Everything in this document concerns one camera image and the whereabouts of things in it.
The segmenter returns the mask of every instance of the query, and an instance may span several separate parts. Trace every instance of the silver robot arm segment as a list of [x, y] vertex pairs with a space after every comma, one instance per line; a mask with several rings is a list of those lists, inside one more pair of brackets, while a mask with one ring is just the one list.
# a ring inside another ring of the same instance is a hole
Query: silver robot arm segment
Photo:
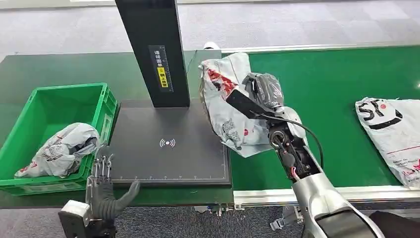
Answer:
[[[226, 101], [250, 119], [267, 120], [271, 146], [292, 182], [305, 220], [305, 237], [383, 238], [378, 226], [354, 208], [329, 181], [308, 147], [306, 131], [313, 133], [302, 125], [295, 110], [284, 105], [273, 110], [250, 95], [236, 88]], [[322, 149], [316, 141], [322, 163]]]

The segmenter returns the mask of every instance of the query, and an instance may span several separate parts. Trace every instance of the plastic bag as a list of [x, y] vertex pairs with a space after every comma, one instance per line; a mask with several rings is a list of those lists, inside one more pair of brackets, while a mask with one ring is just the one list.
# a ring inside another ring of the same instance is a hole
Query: plastic bag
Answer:
[[420, 188], [420, 100], [363, 98], [356, 112], [394, 176]]
[[243, 157], [271, 149], [264, 120], [248, 119], [225, 102], [235, 87], [251, 72], [246, 53], [235, 53], [222, 59], [208, 59], [199, 66], [200, 95], [214, 132], [223, 144]]
[[96, 151], [99, 134], [94, 127], [74, 123], [57, 132], [38, 150], [32, 162], [15, 173], [15, 177], [65, 177], [79, 169], [85, 155]]

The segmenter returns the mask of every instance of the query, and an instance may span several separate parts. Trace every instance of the yellow label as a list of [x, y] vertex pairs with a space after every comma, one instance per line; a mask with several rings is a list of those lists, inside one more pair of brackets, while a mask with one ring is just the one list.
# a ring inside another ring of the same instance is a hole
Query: yellow label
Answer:
[[168, 81], [166, 80], [165, 68], [157, 67], [157, 73], [159, 74], [160, 85], [162, 86], [162, 88], [167, 88]]

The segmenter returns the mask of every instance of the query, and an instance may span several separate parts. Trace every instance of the black vertical stand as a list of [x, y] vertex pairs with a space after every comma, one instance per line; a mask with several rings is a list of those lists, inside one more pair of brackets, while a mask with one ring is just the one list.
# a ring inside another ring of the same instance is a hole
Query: black vertical stand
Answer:
[[189, 107], [176, 0], [115, 0], [157, 108]]

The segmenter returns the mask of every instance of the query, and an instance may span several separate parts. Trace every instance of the robotic hand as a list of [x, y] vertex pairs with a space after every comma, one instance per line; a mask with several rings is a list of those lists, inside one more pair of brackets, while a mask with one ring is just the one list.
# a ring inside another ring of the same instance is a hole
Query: robotic hand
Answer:
[[[250, 74], [244, 80], [245, 90], [236, 87], [226, 102], [250, 119], [267, 121], [270, 144], [292, 182], [305, 220], [303, 235], [315, 238], [383, 238], [378, 226], [354, 208], [331, 184], [322, 170], [320, 142], [302, 125], [295, 110], [283, 104], [280, 85], [273, 78], [269, 74]], [[321, 166], [308, 147], [306, 131], [316, 141]]]
[[67, 238], [114, 238], [114, 219], [137, 196], [140, 182], [135, 181], [120, 199], [113, 195], [109, 177], [113, 154], [102, 145], [96, 152], [92, 175], [86, 185], [86, 203], [69, 200], [58, 213]]

